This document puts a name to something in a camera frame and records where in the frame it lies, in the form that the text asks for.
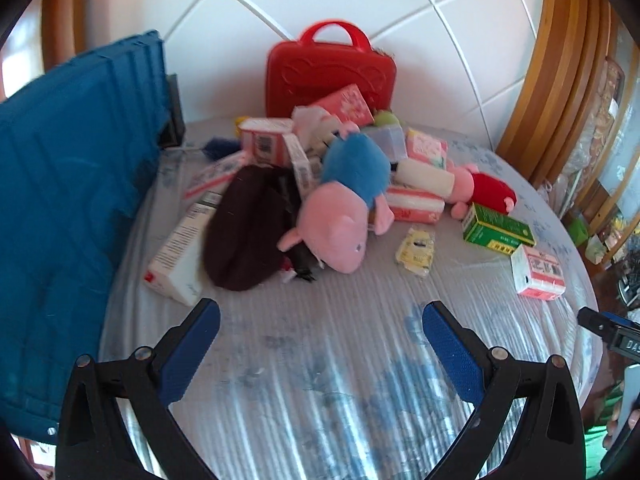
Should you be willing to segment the green plush toy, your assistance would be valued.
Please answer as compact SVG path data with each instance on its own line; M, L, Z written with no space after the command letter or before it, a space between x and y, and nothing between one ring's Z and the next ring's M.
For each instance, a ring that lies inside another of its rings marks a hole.
M390 110L379 110L374 115L375 127L400 126L400 119Z

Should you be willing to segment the yellow snack packet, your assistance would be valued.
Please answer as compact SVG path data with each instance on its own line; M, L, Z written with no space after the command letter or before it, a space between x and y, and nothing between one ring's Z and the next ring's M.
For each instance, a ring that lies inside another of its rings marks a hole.
M412 226L395 254L396 262L408 272L426 278L435 255L435 239L431 232Z

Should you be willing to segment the black box behind crate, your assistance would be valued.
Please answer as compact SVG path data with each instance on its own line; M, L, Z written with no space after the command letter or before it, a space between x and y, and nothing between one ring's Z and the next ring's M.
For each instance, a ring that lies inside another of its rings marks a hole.
M180 92L178 86L178 76L170 74L167 76L168 96L169 96L169 120L158 137L158 146L165 148L178 148L182 145L186 124L183 120Z

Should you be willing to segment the pink white medicine box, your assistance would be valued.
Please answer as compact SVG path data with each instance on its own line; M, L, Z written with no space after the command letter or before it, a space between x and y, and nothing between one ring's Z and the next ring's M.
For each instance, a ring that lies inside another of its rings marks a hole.
M511 269L520 296L551 301L566 291L559 260L535 247L521 245L511 255Z

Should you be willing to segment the blue plastic crate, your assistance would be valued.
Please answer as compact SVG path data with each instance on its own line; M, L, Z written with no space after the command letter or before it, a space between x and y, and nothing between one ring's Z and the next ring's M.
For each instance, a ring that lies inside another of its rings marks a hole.
M78 55L1 105L1 418L12 434L58 437L170 113L153 31Z

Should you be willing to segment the pink barcode box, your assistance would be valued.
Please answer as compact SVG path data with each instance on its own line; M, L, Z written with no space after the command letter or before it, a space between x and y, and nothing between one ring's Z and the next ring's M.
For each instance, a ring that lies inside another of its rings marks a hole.
M283 137L292 133L290 118L247 118L239 124L241 146L258 164L283 166L286 148Z

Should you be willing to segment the white barcode box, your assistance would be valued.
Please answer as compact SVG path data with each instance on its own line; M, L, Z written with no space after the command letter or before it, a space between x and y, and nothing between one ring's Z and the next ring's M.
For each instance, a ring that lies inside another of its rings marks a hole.
M294 172L300 198L306 200L306 197L319 183L321 170L319 159L317 157L308 158L294 133L285 134L283 142L288 153L288 163Z

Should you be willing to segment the pink patterned box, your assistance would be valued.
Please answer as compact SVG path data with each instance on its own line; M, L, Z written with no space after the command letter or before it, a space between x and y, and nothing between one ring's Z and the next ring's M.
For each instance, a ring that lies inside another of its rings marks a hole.
M436 136L409 128L406 132L406 148L409 158L440 169L447 167L448 144Z

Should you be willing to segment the green medicine box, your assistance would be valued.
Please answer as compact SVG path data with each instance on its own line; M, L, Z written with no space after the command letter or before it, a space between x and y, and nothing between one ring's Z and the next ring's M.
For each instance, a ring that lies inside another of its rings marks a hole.
M507 256L522 245L536 245L528 224L477 204L470 207L462 220L462 232L466 242Z

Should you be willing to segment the pig plush blue shirt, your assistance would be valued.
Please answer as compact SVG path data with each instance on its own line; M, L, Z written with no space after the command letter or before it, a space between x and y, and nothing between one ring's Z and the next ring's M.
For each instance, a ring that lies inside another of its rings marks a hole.
M303 199L296 225L278 248L287 252L303 243L334 271L355 272L369 233L383 235L395 220L385 196L389 186L388 157L355 124L344 125L322 158L319 184Z

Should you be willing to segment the white sweat patch box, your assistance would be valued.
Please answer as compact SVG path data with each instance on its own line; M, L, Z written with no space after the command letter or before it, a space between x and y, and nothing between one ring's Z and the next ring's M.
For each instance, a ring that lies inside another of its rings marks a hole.
M198 303L204 289L201 263L205 229L221 197L209 191L188 208L146 268L146 286L187 307Z

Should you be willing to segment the red plastic carry case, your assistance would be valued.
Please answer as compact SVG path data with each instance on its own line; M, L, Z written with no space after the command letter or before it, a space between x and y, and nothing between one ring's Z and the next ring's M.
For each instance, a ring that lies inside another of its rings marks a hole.
M393 58L371 46L356 25L329 20L305 29L299 38L281 41L267 56L265 112L291 115L350 84L372 110L388 110L395 88Z

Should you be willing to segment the pink floral tissue pack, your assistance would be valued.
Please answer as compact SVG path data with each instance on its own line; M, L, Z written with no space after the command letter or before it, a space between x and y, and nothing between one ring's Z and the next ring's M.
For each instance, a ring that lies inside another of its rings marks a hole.
M374 123L370 107L356 84L350 84L325 98L312 103L321 107L341 122L353 122L358 127L367 127Z

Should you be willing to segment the dark maroon plush pouch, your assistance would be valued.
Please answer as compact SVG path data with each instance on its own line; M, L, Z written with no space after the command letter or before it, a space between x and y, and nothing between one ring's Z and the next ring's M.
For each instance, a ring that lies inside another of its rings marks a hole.
M245 292L284 261L280 238L294 224L291 169L250 165L232 179L205 230L202 263L213 285Z

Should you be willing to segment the pink white flat pack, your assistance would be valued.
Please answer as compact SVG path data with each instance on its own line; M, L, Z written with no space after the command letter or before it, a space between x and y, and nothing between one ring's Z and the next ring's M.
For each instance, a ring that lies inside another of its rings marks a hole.
M194 174L183 193L183 198L185 200L198 198L208 191L222 194L234 176L243 167L251 165L253 162L253 155L247 151L239 151L212 162Z

